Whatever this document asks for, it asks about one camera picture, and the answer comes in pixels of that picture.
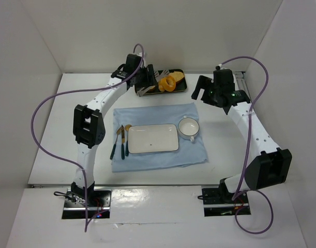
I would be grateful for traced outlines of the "orange round bagel bread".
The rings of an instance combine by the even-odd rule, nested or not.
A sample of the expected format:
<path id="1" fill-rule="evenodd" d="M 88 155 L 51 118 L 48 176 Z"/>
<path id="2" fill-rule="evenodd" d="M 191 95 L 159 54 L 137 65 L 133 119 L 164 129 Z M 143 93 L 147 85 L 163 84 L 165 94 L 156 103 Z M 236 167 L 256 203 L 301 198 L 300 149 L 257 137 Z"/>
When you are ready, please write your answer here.
<path id="1" fill-rule="evenodd" d="M 172 76 L 168 75 L 159 81 L 158 88 L 161 92 L 172 92 L 176 88 L 176 80 Z"/>

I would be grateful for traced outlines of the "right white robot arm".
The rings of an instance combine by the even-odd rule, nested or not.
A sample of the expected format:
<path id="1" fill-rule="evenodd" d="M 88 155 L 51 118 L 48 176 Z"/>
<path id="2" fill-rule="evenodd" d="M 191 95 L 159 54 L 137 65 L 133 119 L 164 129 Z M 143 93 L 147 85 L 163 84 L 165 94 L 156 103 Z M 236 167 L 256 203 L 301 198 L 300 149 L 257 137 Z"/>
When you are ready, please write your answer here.
<path id="1" fill-rule="evenodd" d="M 292 154 L 288 149 L 281 149 L 267 133 L 246 92 L 236 89 L 232 71 L 215 70 L 212 78 L 199 76 L 192 99 L 197 99 L 201 90 L 204 91 L 201 101 L 223 109 L 247 143 L 245 168 L 240 174 L 220 180 L 219 198 L 230 202 L 235 194 L 243 191 L 255 191 L 284 183 Z"/>

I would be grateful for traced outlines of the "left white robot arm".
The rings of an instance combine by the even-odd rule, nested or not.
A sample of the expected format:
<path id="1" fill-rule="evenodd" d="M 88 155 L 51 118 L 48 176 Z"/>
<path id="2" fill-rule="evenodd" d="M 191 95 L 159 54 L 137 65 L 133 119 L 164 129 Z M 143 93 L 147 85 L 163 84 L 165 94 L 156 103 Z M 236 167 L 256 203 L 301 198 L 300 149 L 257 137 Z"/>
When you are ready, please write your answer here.
<path id="1" fill-rule="evenodd" d="M 97 148 L 106 134 L 103 122 L 106 113 L 133 85 L 140 84 L 143 88 L 151 86 L 153 76 L 153 66 L 145 64 L 142 53 L 128 54 L 126 62 L 112 73 L 106 90 L 87 104 L 75 107 L 73 134 L 78 147 L 77 163 L 81 167 L 76 170 L 71 192 L 86 203 L 89 204 L 95 197 L 94 164 Z"/>

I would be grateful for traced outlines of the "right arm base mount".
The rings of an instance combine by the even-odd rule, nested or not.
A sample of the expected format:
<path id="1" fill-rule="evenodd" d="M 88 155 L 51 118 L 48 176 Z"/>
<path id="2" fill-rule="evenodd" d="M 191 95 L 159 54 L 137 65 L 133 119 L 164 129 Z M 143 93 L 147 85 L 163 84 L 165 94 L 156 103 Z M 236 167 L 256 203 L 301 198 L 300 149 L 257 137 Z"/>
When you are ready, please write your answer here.
<path id="1" fill-rule="evenodd" d="M 202 188 L 202 193 L 197 197 L 203 203 L 204 216 L 233 216 L 251 215 L 249 199 L 243 193 L 237 199 L 232 200 L 233 194 L 222 196 L 218 188 Z"/>

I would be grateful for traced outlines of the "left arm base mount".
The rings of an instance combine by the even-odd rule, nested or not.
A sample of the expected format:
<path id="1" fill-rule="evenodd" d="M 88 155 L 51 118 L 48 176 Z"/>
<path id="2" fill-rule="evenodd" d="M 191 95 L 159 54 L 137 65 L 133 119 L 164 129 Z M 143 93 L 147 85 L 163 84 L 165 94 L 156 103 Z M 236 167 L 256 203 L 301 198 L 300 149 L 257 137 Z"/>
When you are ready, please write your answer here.
<path id="1" fill-rule="evenodd" d="M 64 198 L 63 220 L 85 219 L 85 201 L 73 194 L 70 189 L 66 192 L 55 191 L 54 196 Z M 109 219 L 112 191 L 97 188 L 88 202 L 88 219 Z"/>

